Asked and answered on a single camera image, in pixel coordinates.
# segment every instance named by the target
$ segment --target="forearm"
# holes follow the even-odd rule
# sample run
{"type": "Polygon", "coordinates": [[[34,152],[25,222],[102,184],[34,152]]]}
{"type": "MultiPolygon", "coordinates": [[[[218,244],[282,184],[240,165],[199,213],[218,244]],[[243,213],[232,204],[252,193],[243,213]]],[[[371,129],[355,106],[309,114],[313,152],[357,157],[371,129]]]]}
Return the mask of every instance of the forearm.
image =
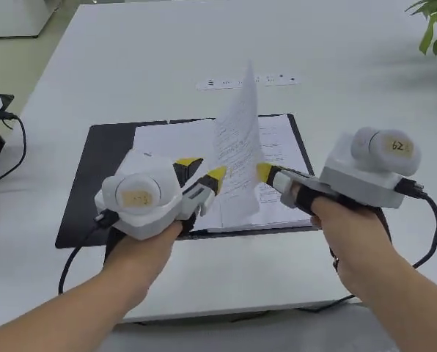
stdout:
{"type": "Polygon", "coordinates": [[[405,352],[437,352],[437,285],[399,257],[375,270],[362,300],[405,352]]]}
{"type": "Polygon", "coordinates": [[[103,272],[1,326],[0,351],[94,350],[131,307],[131,293],[121,280],[103,272]]]}

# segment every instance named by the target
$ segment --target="white cabinet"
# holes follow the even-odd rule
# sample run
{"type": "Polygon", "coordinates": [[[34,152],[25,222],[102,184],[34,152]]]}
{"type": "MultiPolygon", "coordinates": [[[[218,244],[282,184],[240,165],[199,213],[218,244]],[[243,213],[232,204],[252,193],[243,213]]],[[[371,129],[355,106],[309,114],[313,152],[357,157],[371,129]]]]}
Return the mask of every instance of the white cabinet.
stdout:
{"type": "Polygon", "coordinates": [[[61,0],[0,0],[0,37],[34,37],[61,0]]]}

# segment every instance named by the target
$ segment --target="floor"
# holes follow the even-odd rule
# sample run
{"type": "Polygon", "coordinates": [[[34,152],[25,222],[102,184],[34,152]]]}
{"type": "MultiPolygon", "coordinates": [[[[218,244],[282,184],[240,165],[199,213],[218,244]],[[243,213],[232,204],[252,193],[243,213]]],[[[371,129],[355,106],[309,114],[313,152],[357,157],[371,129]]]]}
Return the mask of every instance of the floor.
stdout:
{"type": "MultiPolygon", "coordinates": [[[[125,0],[62,0],[59,9],[37,39],[0,39],[0,93],[15,96],[9,111],[16,114],[22,112],[78,6],[80,4],[97,6],[96,4],[112,2],[125,2],[125,0]]],[[[0,125],[0,133],[4,138],[11,132],[10,129],[0,125]]]]}

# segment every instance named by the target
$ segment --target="hand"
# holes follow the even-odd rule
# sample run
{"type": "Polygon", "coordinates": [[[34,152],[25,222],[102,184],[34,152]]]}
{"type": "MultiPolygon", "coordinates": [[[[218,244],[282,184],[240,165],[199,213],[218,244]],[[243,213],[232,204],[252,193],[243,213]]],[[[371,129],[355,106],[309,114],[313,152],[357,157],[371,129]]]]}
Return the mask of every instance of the hand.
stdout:
{"type": "Polygon", "coordinates": [[[132,307],[144,300],[164,269],[182,228],[181,222],[174,222],[159,235],[144,241],[125,236],[106,259],[101,274],[111,275],[117,283],[122,283],[120,290],[131,293],[132,307]]]}
{"type": "MultiPolygon", "coordinates": [[[[293,187],[297,194],[299,186],[293,187]]],[[[352,211],[325,197],[312,204],[312,223],[323,229],[326,240],[339,258],[337,273],[343,285],[364,299],[372,275],[390,271],[400,256],[389,242],[377,216],[367,210],[352,211]]]]}

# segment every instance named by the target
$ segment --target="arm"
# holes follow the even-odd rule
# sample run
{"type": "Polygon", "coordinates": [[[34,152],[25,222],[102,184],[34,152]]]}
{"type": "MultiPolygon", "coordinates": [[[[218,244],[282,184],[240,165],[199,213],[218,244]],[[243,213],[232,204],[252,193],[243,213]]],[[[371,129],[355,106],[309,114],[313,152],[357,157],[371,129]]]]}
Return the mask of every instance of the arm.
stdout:
{"type": "Polygon", "coordinates": [[[346,288],[377,316],[405,352],[437,352],[437,285],[392,247],[377,217],[325,198],[313,202],[312,219],[339,258],[346,288]]]}
{"type": "Polygon", "coordinates": [[[97,276],[1,326],[0,351],[94,350],[143,301],[180,231],[181,224],[174,223],[145,241],[126,236],[97,276]]]}

